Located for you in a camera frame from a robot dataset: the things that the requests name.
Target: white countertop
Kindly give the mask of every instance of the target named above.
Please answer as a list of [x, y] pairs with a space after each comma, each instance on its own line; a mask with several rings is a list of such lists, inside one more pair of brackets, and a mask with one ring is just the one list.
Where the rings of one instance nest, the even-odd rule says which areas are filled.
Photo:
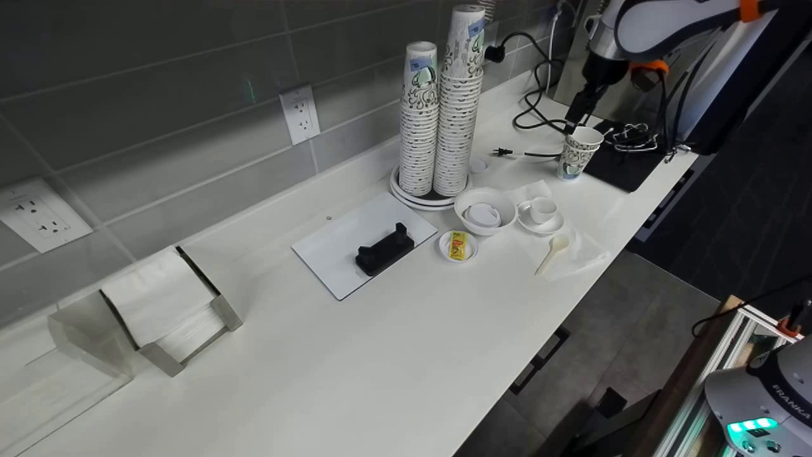
[[[288, 247], [385, 191], [395, 164], [385, 143], [184, 240], [244, 327], [178, 379], [145, 367], [25, 455], [455, 455], [696, 160], [659, 164], [636, 193], [589, 176], [563, 183], [542, 163], [485, 160], [495, 148], [560, 148], [552, 131], [513, 131], [523, 88], [526, 75], [483, 96], [474, 185], [551, 185], [574, 247], [542, 277], [533, 270], [546, 240], [516, 225], [469, 265], [443, 262], [431, 238], [335, 303]], [[451, 213], [427, 219], [460, 228]]]

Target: gray wall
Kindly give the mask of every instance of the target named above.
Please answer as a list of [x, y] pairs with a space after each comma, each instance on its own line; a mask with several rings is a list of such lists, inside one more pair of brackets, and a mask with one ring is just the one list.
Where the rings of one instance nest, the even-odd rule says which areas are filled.
[[[0, 188], [50, 180], [93, 233], [36, 253], [0, 224], [0, 327], [398, 131], [400, 51], [451, 0], [4, 0]], [[542, 35], [556, 0], [489, 0], [489, 34]], [[527, 44], [486, 68], [536, 64]], [[278, 91], [323, 135], [288, 144]]]

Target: outlet cover plate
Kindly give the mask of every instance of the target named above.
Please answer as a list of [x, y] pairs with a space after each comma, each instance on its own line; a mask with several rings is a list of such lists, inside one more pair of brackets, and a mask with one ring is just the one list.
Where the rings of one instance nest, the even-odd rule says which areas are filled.
[[315, 100], [309, 86], [299, 86], [278, 94], [286, 131], [291, 144], [299, 144], [315, 135], [320, 135], [320, 114], [315, 112]]
[[91, 233], [91, 225], [46, 180], [4, 188], [0, 221], [36, 251], [50, 251]]

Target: paper cup stack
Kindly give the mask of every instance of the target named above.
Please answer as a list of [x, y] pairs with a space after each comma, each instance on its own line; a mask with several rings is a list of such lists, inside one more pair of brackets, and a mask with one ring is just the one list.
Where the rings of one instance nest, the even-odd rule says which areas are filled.
[[398, 185], [410, 196], [460, 196], [469, 178], [485, 61], [485, 8], [460, 6], [451, 15], [446, 68], [436, 45], [405, 45]]

